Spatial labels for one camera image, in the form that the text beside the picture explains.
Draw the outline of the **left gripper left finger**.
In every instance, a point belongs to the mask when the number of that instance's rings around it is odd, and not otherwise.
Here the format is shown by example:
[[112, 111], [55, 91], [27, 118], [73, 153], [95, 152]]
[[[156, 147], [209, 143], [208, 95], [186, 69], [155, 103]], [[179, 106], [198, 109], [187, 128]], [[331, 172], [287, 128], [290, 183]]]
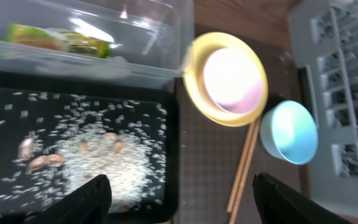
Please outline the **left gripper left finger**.
[[111, 206], [111, 186], [106, 175], [97, 175], [42, 213], [29, 224], [104, 223]]

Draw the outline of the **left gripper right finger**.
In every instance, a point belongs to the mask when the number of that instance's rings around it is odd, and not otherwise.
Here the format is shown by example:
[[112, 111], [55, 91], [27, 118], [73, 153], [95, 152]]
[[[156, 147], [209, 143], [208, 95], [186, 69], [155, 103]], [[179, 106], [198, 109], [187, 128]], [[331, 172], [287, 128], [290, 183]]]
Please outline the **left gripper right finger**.
[[266, 172], [252, 186], [263, 224], [350, 224]]

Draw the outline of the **light blue bowl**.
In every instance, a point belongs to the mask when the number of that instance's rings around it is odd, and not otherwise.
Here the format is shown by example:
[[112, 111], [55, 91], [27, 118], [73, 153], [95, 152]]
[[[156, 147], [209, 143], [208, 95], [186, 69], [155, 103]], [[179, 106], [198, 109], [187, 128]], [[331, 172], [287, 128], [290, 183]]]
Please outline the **light blue bowl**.
[[303, 105], [290, 100], [265, 113], [259, 138], [271, 156], [295, 165], [309, 163], [318, 148], [318, 132], [312, 115]]

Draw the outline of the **yellow plate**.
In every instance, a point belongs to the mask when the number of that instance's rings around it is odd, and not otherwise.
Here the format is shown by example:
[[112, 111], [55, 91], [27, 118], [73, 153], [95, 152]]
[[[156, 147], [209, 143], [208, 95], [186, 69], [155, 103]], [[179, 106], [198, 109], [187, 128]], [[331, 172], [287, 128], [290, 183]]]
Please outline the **yellow plate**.
[[[208, 95], [204, 85], [203, 68], [207, 58], [219, 49], [237, 49], [249, 56], [262, 78], [262, 98], [250, 113], [234, 114], [220, 108]], [[223, 126], [246, 126], [256, 120], [265, 108], [268, 95], [267, 75], [261, 60], [253, 49], [241, 39], [223, 32], [208, 32], [197, 37], [188, 47], [183, 59], [185, 89], [197, 109], [211, 121]]]

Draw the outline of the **green snack wrapper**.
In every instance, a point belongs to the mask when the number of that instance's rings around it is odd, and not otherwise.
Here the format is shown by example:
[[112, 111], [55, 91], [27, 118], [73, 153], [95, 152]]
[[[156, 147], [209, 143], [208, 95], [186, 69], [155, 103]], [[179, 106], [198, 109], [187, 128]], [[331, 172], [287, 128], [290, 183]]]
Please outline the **green snack wrapper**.
[[68, 29], [43, 29], [12, 23], [5, 41], [97, 58], [109, 55], [109, 42]]

